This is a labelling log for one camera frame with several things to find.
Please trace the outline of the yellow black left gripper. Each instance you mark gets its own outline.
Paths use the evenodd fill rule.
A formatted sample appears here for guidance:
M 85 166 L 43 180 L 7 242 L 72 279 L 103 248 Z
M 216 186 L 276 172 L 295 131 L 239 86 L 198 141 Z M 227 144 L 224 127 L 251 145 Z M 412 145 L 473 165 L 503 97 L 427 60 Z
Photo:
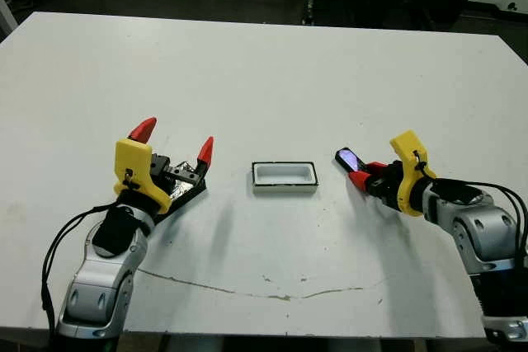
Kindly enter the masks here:
M 114 191 L 118 202 L 141 209 L 152 217 L 167 217 L 202 191 L 202 179 L 210 169 L 214 137 L 209 136 L 198 156 L 196 169 L 187 162 L 174 165 L 146 143 L 157 118 L 140 122 L 115 145 Z

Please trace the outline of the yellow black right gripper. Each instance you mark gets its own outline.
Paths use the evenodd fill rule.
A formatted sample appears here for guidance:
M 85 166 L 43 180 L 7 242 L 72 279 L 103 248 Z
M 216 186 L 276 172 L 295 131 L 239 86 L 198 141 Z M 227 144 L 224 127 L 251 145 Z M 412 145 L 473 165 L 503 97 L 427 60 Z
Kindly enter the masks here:
M 348 177 L 358 190 L 381 200 L 391 209 L 410 216 L 423 214 L 423 195 L 436 179 L 429 168 L 428 154 L 417 135 L 409 130 L 390 140 L 398 160 L 390 164 L 369 162 L 363 171 L 351 171 Z

